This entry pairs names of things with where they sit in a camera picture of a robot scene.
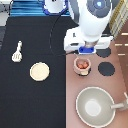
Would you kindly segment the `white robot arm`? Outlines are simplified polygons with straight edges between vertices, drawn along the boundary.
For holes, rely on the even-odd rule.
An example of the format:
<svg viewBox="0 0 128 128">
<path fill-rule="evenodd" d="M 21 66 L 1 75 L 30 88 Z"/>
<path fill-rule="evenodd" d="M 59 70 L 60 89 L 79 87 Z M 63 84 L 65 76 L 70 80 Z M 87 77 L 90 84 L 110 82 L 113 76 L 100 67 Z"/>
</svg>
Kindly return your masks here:
<svg viewBox="0 0 128 128">
<path fill-rule="evenodd" d="M 66 52 L 83 52 L 85 48 L 97 51 L 109 47 L 111 37 L 102 34 L 111 17 L 111 0 L 44 0 L 44 8 L 51 14 L 61 14 L 68 8 L 70 17 L 77 24 L 66 31 Z"/>
</svg>

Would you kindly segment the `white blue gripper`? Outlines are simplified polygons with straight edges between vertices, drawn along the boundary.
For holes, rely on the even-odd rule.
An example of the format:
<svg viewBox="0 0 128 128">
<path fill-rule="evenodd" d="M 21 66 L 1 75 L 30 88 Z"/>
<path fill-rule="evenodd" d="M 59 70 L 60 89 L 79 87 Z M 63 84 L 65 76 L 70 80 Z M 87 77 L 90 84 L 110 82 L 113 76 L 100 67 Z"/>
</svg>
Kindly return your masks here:
<svg viewBox="0 0 128 128">
<path fill-rule="evenodd" d="M 86 47 L 80 47 L 78 49 L 79 54 L 93 54 L 96 53 L 96 49 L 94 47 L 86 48 Z"/>
</svg>

